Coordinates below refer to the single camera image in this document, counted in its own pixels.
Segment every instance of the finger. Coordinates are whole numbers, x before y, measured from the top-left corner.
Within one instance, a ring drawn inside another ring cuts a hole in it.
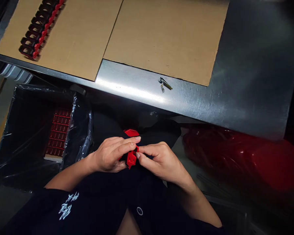
[[[123,137],[117,137],[117,138],[115,138],[115,139],[110,140],[109,143],[110,143],[110,144],[114,144],[114,143],[118,143],[118,142],[120,142],[120,141],[122,141],[122,140],[124,140]]]
[[[127,165],[125,164],[125,161],[120,161],[117,166],[114,167],[114,169],[111,172],[117,173],[121,170],[124,170],[127,168]]]
[[[149,144],[149,145],[153,145],[153,146],[165,145],[165,146],[168,146],[169,147],[169,145],[166,142],[164,142],[164,141],[161,141],[161,142],[156,143],[156,144]]]
[[[156,157],[159,155],[159,146],[158,145],[146,145],[146,146],[140,146],[139,152],[145,153],[149,156]]]
[[[113,145],[112,145],[112,148],[113,149],[116,149],[118,146],[121,146],[123,144],[127,144],[129,142],[134,142],[135,144],[139,143],[141,140],[141,137],[140,136],[137,136],[137,137],[132,137],[132,138],[128,138],[128,139],[123,139],[120,140],[119,142],[115,142]]]
[[[121,138],[121,137],[118,137],[118,136],[110,137],[110,138],[105,139],[105,141],[111,141],[111,140],[114,140],[114,139],[117,139],[117,138]]]
[[[118,159],[119,157],[123,156],[123,154],[128,153],[136,148],[136,144],[133,142],[129,142],[123,144],[112,151],[113,159]]]
[[[146,157],[146,155],[141,152],[137,152],[136,157],[138,158],[139,163],[151,172],[155,172],[159,167],[158,163]]]

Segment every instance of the hand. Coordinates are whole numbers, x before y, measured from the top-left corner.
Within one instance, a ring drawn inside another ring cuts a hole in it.
[[[129,139],[122,137],[105,139],[95,152],[86,157],[90,171],[116,173],[127,168],[125,161],[119,162],[119,159],[125,153],[134,150],[138,142],[140,142],[140,136]]]
[[[143,153],[154,158],[151,160]],[[165,142],[139,147],[136,157],[143,167],[162,180],[180,185],[183,180],[190,178],[182,163]]]

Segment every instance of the red plastic part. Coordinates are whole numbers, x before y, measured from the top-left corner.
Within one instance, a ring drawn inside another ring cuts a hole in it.
[[[128,130],[125,130],[124,132],[129,137],[139,136],[139,133],[133,129],[128,129]]]
[[[125,134],[129,137],[139,136],[139,133],[136,130],[128,129],[124,130]],[[127,154],[127,161],[126,164],[128,165],[128,169],[131,169],[132,166],[136,164],[136,152],[130,151]]]
[[[49,18],[48,23],[45,24],[44,31],[41,33],[41,37],[38,40],[39,42],[34,46],[35,51],[33,52],[33,55],[29,56],[29,55],[21,52],[23,55],[29,57],[30,59],[36,59],[36,57],[39,54],[40,46],[43,43],[43,41],[45,39],[45,36],[48,33],[48,29],[49,29],[50,25],[53,23],[53,20],[54,20],[55,16],[57,15],[60,7],[63,5],[64,2],[65,2],[65,0],[59,0],[59,3],[55,6],[55,9],[53,10],[53,12],[51,14],[51,17]]]
[[[55,111],[49,141],[46,148],[46,154],[55,156],[63,155],[70,119],[71,111],[62,108]]]
[[[183,137],[187,156],[217,178],[261,192],[294,190],[294,146],[202,125]]]

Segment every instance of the table surface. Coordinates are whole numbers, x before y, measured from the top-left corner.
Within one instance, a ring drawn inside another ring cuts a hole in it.
[[[17,5],[10,0],[0,39]],[[287,3],[231,0],[208,87],[103,60],[95,82],[0,55],[0,60],[271,140],[284,137],[294,89],[294,13]],[[173,90],[162,93],[163,77]]]

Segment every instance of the brown cardboard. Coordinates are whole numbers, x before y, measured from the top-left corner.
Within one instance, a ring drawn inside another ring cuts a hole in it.
[[[121,3],[67,0],[36,62],[18,49],[41,0],[19,0],[0,41],[0,54],[94,81]]]
[[[209,85],[228,1],[123,0],[104,59]]]

